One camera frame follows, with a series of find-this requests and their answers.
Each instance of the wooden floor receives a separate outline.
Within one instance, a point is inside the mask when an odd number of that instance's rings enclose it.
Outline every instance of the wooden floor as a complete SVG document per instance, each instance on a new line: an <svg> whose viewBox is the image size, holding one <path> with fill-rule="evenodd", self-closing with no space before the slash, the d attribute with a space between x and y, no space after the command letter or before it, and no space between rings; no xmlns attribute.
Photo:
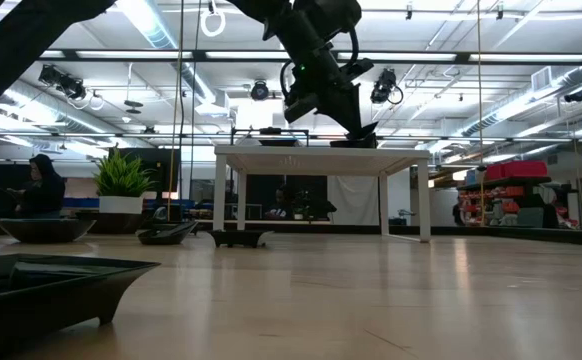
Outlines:
<svg viewBox="0 0 582 360"><path fill-rule="evenodd" d="M158 261L113 325L89 321L13 359L582 360L582 246L497 238L431 244L267 235L216 249L85 238L26 252Z"/></svg>

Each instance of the red storage bin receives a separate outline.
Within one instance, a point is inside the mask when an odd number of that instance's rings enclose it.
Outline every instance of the red storage bin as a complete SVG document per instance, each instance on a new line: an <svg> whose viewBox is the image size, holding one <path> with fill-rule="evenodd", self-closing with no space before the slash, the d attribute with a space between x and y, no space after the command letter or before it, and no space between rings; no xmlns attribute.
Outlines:
<svg viewBox="0 0 582 360"><path fill-rule="evenodd" d="M502 164L502 167L505 178L544 177L548 173L547 164L544 161L512 161Z"/></svg>
<svg viewBox="0 0 582 360"><path fill-rule="evenodd" d="M498 180L504 178L504 167L503 164L495 164L487 166L486 181Z"/></svg>

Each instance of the potted plant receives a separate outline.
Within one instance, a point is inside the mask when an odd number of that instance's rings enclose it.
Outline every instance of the potted plant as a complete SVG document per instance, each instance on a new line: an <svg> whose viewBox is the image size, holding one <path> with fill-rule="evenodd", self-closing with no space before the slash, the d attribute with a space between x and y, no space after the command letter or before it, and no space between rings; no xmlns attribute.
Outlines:
<svg viewBox="0 0 582 360"><path fill-rule="evenodd" d="M149 170L142 170L142 160L127 159L115 149L98 164L100 173L95 175L95 183L100 196L100 213L141 214L142 194L153 182L149 180Z"/></svg>

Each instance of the robotic arm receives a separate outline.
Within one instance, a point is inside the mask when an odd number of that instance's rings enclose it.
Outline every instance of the robotic arm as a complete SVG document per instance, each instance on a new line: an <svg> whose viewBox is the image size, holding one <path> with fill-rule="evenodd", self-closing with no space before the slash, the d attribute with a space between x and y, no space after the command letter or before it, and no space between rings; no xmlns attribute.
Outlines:
<svg viewBox="0 0 582 360"><path fill-rule="evenodd" d="M245 15L264 24L263 40L277 36L295 64L296 82L285 89L284 116L292 123L313 109L333 118L349 131L350 140L373 135L376 124L362 128L359 86L351 81L373 67L368 59L358 60L355 25L362 18L357 0L228 0ZM339 33L350 33L353 54L339 67L329 42Z"/></svg>

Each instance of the white curtain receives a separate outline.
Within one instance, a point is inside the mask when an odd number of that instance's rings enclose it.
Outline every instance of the white curtain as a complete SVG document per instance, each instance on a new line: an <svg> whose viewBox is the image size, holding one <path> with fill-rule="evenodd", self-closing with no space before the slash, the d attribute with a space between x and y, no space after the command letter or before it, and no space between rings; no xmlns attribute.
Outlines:
<svg viewBox="0 0 582 360"><path fill-rule="evenodd" d="M329 176L329 201L338 211L335 225L375 225L378 217L378 179L359 176Z"/></svg>

